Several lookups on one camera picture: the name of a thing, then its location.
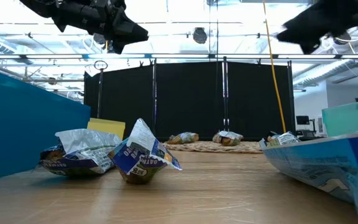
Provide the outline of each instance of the placemat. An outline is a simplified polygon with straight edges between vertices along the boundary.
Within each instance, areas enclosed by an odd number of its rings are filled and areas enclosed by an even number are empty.
[[[257,142],[241,142],[238,146],[222,146],[212,141],[198,141],[189,144],[171,145],[164,143],[168,150],[195,151],[195,152],[221,152],[221,153],[263,153]]]

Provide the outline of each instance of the desk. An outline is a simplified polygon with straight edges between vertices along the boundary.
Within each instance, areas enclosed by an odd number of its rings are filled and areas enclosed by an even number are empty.
[[[173,151],[148,185],[118,170],[68,179],[39,168],[0,179],[0,223],[356,224],[353,205],[284,176],[262,154]]]

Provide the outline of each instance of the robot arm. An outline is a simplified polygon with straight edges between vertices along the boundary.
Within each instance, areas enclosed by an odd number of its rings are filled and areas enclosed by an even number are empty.
[[[100,34],[112,51],[121,54],[124,46],[149,39],[147,30],[130,20],[124,0],[20,0],[44,18],[52,18],[61,32],[67,25]]]
[[[300,44],[303,53],[311,54],[325,35],[339,37],[358,27],[358,0],[320,0],[284,24],[279,41]]]

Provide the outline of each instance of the black curtain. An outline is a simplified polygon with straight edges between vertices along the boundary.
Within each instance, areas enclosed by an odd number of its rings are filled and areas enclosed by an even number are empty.
[[[92,108],[92,118],[97,117],[99,76],[85,81],[85,104]],[[138,118],[152,128],[153,106],[152,66],[104,72],[100,118],[125,122],[124,138]]]
[[[210,141],[223,129],[222,63],[157,64],[156,137],[186,131]]]
[[[269,131],[283,133],[271,65],[228,62],[230,131],[258,141]],[[275,66],[287,131],[293,127],[293,92],[286,66]]]

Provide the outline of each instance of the blue box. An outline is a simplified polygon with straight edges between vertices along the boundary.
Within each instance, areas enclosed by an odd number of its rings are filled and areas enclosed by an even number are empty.
[[[264,153],[284,174],[354,203],[358,212],[358,134],[266,148]]]
[[[33,169],[56,132],[89,120],[89,106],[0,74],[0,177]]]

